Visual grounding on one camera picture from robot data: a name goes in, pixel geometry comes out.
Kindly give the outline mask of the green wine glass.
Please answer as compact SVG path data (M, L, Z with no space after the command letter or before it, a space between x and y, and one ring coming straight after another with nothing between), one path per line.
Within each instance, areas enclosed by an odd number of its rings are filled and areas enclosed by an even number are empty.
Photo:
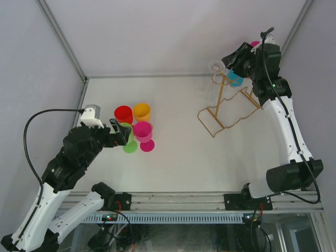
M126 123L126 122L122 122L120 125L123 126L123 127L127 127L127 128L131 129L131 132L130 132L129 138L128 138L128 142L125 146L123 146L123 151L125 153L128 153L128 154L134 153L138 149L138 144L134 140L133 127L132 127L131 124Z

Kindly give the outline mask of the magenta wine glass front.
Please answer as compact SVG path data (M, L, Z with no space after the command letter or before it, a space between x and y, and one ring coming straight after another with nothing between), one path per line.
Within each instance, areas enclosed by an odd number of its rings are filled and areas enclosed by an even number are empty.
M140 142L140 149L143 152L151 152L155 143L152 140L153 130L150 123L141 121L133 127L134 136Z

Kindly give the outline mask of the red wine glass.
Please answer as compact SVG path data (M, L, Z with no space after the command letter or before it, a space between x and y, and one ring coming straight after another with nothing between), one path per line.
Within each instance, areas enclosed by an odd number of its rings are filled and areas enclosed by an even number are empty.
M129 106L119 106L114 111L114 116L119 123L133 123L133 113Z

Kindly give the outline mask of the yellow wine glass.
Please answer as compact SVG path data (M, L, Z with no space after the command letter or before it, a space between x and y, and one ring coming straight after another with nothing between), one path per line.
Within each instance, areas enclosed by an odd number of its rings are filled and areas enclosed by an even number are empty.
M133 125L136 126L137 124L148 124L153 129L153 125L150 123L151 119L151 107L147 103L138 103L133 107L133 116L136 120L136 123Z

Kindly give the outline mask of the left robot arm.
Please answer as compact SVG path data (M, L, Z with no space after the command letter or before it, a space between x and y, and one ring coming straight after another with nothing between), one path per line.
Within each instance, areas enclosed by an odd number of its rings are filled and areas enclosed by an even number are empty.
M42 189L18 230L6 235L1 245L7 251L57 251L59 245L87 216L113 210L115 191L107 184L95 184L86 197L58 218L64 199L103 148L125 146L132 128L110 120L111 127L88 127L82 123L63 139L60 152L42 175Z

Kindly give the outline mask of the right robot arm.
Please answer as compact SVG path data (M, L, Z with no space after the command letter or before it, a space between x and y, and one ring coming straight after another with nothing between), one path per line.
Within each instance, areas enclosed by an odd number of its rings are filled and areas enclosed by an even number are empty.
M279 149L279 166L267 170L264 178L247 185L241 196L242 206L254 209L260 198L317 185L323 171L321 160L313 158L301 135L293 110L292 92L286 79L279 75L281 52L276 44L253 47L242 45L222 58L225 67L234 74L252 81L253 93L272 120Z

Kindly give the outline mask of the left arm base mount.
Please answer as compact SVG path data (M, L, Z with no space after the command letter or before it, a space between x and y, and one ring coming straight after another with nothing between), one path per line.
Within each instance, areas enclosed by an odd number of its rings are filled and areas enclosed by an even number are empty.
M117 193L104 199L102 210L104 211L129 211L132 203L132 195L129 193Z

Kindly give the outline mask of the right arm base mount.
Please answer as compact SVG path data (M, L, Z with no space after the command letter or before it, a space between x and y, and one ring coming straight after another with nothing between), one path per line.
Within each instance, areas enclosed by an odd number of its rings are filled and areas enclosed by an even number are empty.
M266 211L273 210L271 199L252 198L241 193L224 194L224 203L227 211L254 211L261 207Z

